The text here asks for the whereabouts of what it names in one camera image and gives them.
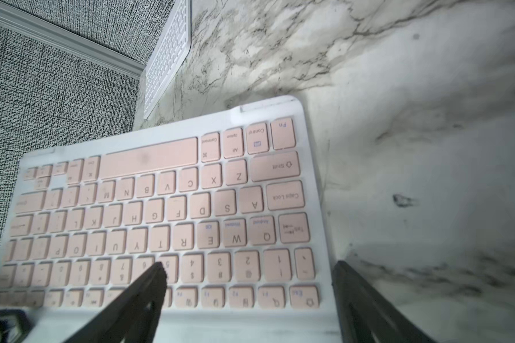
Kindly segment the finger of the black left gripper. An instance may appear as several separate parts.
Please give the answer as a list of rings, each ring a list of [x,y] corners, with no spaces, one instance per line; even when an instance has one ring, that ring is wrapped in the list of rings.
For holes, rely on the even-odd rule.
[[[0,310],[0,343],[23,342],[30,333],[30,321],[23,310]]]

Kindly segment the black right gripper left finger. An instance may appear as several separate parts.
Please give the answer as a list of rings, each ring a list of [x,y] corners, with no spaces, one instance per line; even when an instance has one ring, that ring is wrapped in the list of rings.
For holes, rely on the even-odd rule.
[[[163,265],[154,263],[68,342],[152,342],[167,291]]]

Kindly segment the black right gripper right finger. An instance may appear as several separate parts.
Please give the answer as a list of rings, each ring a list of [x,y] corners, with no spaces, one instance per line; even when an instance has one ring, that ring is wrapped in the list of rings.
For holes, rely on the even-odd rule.
[[[433,342],[345,261],[332,286],[344,342]]]

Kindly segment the pink key keyboard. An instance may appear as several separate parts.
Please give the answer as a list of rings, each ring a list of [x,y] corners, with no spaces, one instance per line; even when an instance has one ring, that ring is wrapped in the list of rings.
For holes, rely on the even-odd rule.
[[[159,342],[340,342],[302,104],[291,96],[25,154],[0,310],[61,342],[153,264]]]

